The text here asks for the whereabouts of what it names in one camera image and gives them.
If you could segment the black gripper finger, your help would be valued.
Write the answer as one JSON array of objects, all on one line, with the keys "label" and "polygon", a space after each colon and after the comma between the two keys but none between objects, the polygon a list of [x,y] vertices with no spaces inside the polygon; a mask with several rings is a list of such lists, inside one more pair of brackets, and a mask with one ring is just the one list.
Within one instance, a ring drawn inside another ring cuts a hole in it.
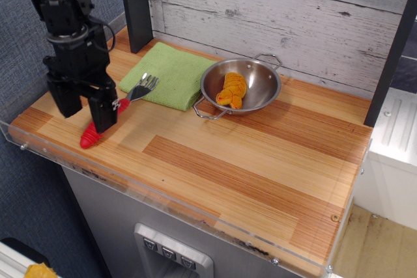
[{"label": "black gripper finger", "polygon": [[48,80],[48,87],[55,103],[65,117],[71,117],[82,109],[79,94],[67,82]]},{"label": "black gripper finger", "polygon": [[89,98],[89,106],[97,133],[103,133],[117,123],[117,96],[93,96]]}]

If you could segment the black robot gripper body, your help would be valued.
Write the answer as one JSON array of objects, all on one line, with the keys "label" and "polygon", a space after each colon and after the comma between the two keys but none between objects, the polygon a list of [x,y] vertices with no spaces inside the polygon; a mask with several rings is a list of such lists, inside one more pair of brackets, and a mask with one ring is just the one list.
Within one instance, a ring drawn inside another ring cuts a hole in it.
[{"label": "black robot gripper body", "polygon": [[115,82],[104,35],[47,37],[55,55],[45,57],[48,87],[55,99],[116,99]]}]

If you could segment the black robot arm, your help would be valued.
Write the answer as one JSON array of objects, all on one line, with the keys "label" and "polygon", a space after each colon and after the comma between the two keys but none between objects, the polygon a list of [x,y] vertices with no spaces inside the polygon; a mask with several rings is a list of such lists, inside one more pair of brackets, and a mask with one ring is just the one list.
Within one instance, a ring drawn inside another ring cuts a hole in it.
[{"label": "black robot arm", "polygon": [[86,98],[97,133],[117,122],[119,99],[110,64],[104,24],[91,16],[91,0],[31,0],[46,24],[55,55],[43,59],[48,87],[66,118],[81,110]]}]

